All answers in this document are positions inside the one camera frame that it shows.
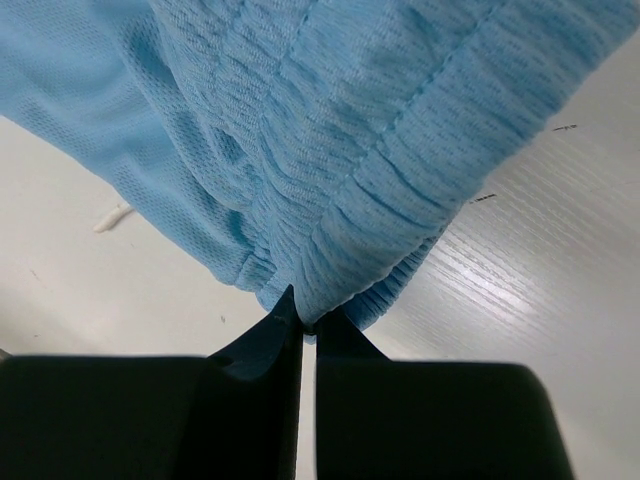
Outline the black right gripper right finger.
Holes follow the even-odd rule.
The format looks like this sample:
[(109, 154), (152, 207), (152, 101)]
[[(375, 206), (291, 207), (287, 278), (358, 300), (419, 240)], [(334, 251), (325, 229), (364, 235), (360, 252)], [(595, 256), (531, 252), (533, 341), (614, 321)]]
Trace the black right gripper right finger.
[(315, 333), (318, 478), (573, 478), (528, 367), (391, 360), (340, 309)]

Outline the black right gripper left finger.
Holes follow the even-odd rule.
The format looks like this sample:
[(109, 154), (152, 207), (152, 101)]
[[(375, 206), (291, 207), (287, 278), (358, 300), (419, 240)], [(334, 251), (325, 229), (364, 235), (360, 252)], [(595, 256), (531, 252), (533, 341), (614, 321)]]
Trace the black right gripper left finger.
[(301, 360), (291, 291), (207, 357), (9, 357), (1, 475), (291, 479)]

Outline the light blue shorts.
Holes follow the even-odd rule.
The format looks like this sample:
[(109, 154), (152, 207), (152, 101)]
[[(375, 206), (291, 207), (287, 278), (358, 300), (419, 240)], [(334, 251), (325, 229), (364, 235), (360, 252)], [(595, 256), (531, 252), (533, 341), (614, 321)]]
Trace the light blue shorts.
[(1, 112), (221, 282), (366, 328), (635, 1), (5, 1)]

